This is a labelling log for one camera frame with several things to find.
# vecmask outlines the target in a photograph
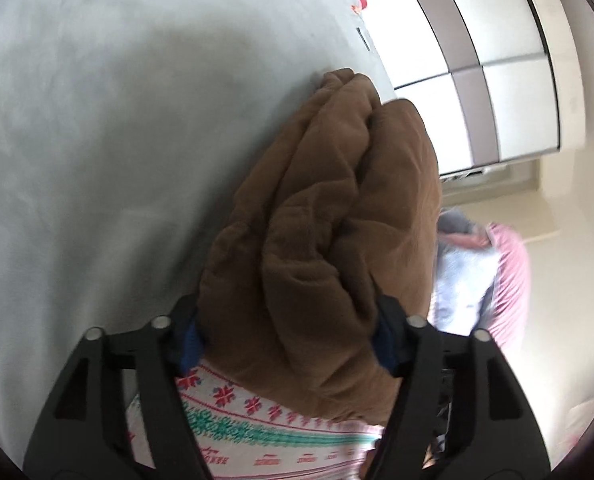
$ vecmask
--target dark slot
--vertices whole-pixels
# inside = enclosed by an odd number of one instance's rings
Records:
[[[55,409],[55,418],[86,420],[86,387],[88,384],[88,360],[82,359],[65,387]]]
[[[490,420],[520,418],[522,409],[514,396],[507,378],[495,360],[488,361],[488,388],[490,391]]]

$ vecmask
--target gray bed sheet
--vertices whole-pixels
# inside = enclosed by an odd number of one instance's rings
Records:
[[[354,0],[0,0],[0,445],[86,328],[192,290],[230,196],[328,70],[394,97]]]

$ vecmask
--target folded brown fabric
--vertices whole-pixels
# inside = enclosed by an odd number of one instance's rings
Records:
[[[415,107],[381,105],[350,69],[327,73],[211,248],[199,294],[207,359],[303,415],[384,424],[399,382],[371,347],[375,283],[427,315],[440,194]]]

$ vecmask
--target metal screw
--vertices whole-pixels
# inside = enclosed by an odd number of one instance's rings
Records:
[[[88,341],[95,341],[95,340],[99,339],[103,335],[104,335],[104,331],[101,330],[100,327],[94,326],[93,328],[89,328],[86,331],[86,333],[84,334],[84,337]]]
[[[423,327],[424,327],[424,326],[426,326],[426,325],[427,325],[427,323],[428,323],[428,322],[426,321],[426,319],[424,319],[424,318],[423,318],[423,317],[421,317],[421,316],[410,316],[410,317],[407,319],[407,321],[408,321],[408,324],[409,324],[410,326],[413,326],[413,327],[415,327],[415,328],[423,328]]]
[[[151,326],[158,330],[163,330],[164,328],[170,326],[170,317],[168,316],[157,316],[155,319],[151,321]]]
[[[488,333],[488,330],[483,330],[480,328],[479,330],[475,330],[475,339],[481,341],[482,343],[487,343],[491,340],[490,333]]]

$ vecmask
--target red snowflake pattern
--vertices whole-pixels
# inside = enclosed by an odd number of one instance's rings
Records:
[[[258,412],[261,409],[261,402],[259,402],[259,397],[252,397],[251,399],[247,399],[244,402],[246,406],[246,413],[248,415],[252,415],[255,412]]]
[[[280,416],[283,413],[281,407],[279,406],[279,404],[276,404],[274,406],[271,406],[268,409],[268,415],[270,415],[270,421],[273,422],[278,416]]]
[[[186,377],[182,377],[181,379],[177,380],[177,387],[180,390],[187,390],[189,388],[194,388],[201,383],[202,380],[197,375],[197,368],[193,368],[189,371]]]
[[[232,393],[233,390],[234,388],[228,384],[213,389],[213,397],[215,397],[215,404],[217,404],[218,408],[223,408],[235,399],[235,394]]]

